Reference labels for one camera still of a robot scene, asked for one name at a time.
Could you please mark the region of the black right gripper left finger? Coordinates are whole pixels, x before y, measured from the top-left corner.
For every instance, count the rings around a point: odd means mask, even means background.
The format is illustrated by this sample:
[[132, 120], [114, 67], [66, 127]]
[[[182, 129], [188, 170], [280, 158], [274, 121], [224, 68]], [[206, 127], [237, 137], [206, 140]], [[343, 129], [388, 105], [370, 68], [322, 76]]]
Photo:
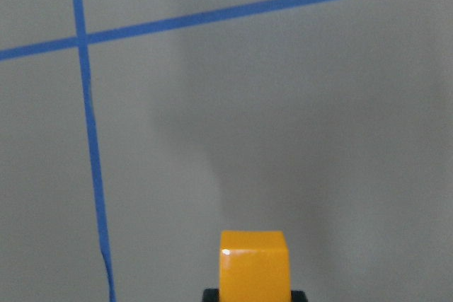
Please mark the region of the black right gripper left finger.
[[202, 302], [219, 302], [219, 289], [205, 289], [202, 292]]

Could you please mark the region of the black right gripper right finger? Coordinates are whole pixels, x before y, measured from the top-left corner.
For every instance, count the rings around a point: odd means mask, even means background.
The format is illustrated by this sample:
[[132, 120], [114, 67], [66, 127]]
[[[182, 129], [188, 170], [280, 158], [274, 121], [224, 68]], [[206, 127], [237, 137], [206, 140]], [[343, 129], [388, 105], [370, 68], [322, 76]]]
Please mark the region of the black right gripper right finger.
[[291, 290], [291, 302], [307, 302], [305, 292], [301, 290]]

